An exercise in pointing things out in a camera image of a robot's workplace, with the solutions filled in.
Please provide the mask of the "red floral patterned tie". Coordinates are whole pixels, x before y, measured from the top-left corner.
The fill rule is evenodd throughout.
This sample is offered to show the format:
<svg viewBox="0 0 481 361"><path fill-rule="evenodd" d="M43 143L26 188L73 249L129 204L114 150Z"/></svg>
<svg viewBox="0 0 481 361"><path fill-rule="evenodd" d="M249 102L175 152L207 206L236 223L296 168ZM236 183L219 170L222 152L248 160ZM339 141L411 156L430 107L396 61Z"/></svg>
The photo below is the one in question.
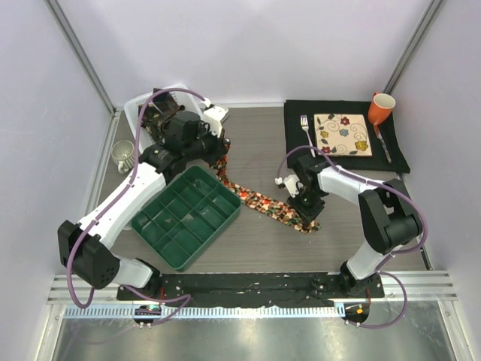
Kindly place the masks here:
<svg viewBox="0 0 481 361"><path fill-rule="evenodd" d="M224 156L214 165L210 165L210 168L214 171L216 179L227 187L228 190L237 195L244 206L258 211L260 214L264 214L303 234L314 233L320 230L320 224L315 220L308 226L304 226L297 211L285 202L272 199L262 193L232 182L226 173L227 164L227 156Z"/></svg>

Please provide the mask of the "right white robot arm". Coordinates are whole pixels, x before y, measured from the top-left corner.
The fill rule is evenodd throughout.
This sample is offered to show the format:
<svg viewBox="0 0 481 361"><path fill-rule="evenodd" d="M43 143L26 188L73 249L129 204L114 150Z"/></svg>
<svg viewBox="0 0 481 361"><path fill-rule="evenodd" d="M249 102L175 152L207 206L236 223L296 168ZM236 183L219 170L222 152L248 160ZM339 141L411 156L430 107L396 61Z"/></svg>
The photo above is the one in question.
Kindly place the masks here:
<svg viewBox="0 0 481 361"><path fill-rule="evenodd" d="M287 202L305 229L322 212L326 196L358 206L365 240L340 267L339 286L346 296L362 293L387 259L425 230L401 180L373 180L309 156L299 157L293 171L276 183L289 192Z"/></svg>

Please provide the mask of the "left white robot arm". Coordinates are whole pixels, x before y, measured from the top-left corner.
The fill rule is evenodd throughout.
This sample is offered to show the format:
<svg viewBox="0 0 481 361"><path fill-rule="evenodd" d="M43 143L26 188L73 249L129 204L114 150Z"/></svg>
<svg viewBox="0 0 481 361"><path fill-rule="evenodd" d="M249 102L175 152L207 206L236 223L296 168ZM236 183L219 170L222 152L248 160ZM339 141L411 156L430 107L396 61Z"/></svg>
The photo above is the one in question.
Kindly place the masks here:
<svg viewBox="0 0 481 361"><path fill-rule="evenodd" d="M67 271L72 301L86 308L76 296L72 281L77 275L92 290L118 284L142 299L154 299L160 290L159 270L141 259L126 259L111 252L124 226L179 174L188 162L201 159L212 165L228 152L221 115L217 108L202 114L182 111L167 120L154 144L136 153L128 177L91 213L76 223L66 220L58 228L59 253Z"/></svg>

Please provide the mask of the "white plastic basket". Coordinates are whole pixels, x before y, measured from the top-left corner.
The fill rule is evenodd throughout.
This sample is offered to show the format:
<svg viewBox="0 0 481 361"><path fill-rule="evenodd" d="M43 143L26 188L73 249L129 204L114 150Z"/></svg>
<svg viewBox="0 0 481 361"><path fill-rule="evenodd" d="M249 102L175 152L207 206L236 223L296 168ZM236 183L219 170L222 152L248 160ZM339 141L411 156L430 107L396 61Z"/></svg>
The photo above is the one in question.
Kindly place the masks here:
<svg viewBox="0 0 481 361"><path fill-rule="evenodd" d="M154 93L159 91L154 88L149 93L138 96L127 101L124 105L124 111L128 120L133 136L138 140L139 152L142 153L146 148L158 141L167 130L165 122L174 115L180 115L182 112L190 111L200 116L202 120L206 120L213 125L214 120L219 120L220 125L214 126L214 134L216 135L222 130L222 124L229 115L229 109L220 104L214 104L209 99L202 101L199 97L191 93L172 92L173 88L187 89L183 84L175 84L167 86L170 92L156 97L148 104L144 116L141 121L141 130L137 134L138 117L141 109L147 99Z"/></svg>

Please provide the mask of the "dark patterned tie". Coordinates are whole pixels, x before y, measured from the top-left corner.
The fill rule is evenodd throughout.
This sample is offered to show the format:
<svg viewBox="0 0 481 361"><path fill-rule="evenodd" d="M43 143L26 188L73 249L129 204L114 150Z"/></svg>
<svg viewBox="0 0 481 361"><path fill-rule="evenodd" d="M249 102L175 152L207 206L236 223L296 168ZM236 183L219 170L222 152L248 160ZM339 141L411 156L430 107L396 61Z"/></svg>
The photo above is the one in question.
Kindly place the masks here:
<svg viewBox="0 0 481 361"><path fill-rule="evenodd" d="M153 142L160 141L165 135L170 119L185 107L177 103L171 93L164 93L148 104L141 121Z"/></svg>

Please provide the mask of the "floral square plate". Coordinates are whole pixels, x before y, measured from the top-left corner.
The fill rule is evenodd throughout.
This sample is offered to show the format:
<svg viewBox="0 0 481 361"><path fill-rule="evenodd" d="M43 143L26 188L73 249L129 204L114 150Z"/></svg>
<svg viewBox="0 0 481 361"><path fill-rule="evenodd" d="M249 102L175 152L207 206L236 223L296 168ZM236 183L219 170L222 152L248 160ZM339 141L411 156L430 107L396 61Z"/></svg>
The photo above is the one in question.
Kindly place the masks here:
<svg viewBox="0 0 481 361"><path fill-rule="evenodd" d="M371 142L362 114L315 114L316 146L331 156L372 156Z"/></svg>

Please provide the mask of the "silver fork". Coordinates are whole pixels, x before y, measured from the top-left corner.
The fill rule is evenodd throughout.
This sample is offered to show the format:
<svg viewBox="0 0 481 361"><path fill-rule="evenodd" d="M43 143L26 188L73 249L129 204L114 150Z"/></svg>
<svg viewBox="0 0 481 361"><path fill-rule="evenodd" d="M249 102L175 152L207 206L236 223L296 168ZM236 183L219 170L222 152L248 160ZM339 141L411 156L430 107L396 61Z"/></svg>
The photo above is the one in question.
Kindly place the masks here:
<svg viewBox="0 0 481 361"><path fill-rule="evenodd" d="M300 125L301 125L302 130L305 132L305 134L307 136L308 144L310 146L311 156L313 158L315 158L316 157L316 151L314 149L313 142L312 142L311 137L310 137L310 127L309 127L307 115L301 115L300 116Z"/></svg>

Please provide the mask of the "green compartment tray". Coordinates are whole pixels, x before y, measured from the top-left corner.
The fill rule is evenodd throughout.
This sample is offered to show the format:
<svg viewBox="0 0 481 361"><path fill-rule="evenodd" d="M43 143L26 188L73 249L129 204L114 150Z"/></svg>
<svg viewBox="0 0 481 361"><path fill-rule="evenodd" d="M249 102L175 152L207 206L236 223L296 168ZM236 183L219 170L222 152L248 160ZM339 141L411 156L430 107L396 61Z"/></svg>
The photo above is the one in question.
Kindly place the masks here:
<svg viewBox="0 0 481 361"><path fill-rule="evenodd" d="M192 166L131 221L173 270L184 272L238 217L241 200L210 172Z"/></svg>

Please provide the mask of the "grey ribbed cup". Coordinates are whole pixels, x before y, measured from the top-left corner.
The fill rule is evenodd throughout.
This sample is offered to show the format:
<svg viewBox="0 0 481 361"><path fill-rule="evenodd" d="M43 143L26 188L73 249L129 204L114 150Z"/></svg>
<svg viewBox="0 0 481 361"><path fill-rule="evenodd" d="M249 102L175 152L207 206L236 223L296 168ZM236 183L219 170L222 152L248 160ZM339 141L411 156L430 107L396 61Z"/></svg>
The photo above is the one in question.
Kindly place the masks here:
<svg viewBox="0 0 481 361"><path fill-rule="evenodd" d="M138 163L135 144L128 140L121 140L112 146L111 159L120 174L131 171Z"/></svg>

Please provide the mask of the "orange mug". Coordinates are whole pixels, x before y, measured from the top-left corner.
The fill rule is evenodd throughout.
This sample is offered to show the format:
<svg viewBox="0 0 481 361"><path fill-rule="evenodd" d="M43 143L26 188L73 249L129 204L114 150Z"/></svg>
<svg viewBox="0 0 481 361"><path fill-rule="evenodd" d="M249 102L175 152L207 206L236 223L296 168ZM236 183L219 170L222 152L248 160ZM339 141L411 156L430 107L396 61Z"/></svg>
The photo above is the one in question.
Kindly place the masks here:
<svg viewBox="0 0 481 361"><path fill-rule="evenodd" d="M386 93L374 93L368 109L368 121L373 126L384 122L396 106L395 99Z"/></svg>

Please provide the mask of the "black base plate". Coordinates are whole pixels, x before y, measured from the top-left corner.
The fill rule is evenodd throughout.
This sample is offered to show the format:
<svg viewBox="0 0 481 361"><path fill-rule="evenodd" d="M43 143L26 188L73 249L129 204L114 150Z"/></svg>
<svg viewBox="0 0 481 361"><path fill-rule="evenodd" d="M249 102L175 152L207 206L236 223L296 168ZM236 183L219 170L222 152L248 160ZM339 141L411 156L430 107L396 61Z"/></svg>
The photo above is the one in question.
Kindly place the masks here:
<svg viewBox="0 0 481 361"><path fill-rule="evenodd" d="M164 274L154 289L156 298L184 294L193 308L313 308L385 296L379 275L349 288L341 275L328 272Z"/></svg>

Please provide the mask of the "aluminium frame rail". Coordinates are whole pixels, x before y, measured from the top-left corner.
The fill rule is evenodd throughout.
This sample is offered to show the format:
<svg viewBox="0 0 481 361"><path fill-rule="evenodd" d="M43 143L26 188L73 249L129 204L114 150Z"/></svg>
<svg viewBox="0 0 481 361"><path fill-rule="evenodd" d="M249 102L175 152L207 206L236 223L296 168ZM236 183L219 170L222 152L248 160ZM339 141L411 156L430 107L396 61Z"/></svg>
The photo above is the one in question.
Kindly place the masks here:
<svg viewBox="0 0 481 361"><path fill-rule="evenodd" d="M91 286L76 275L72 276L74 291L78 299L82 303L86 303L89 298ZM116 302L117 290L119 284L109 284L104 289L96 290L92 298L92 304L101 304L105 302ZM73 305L70 293L68 291L66 275L55 275L47 297L48 304Z"/></svg>

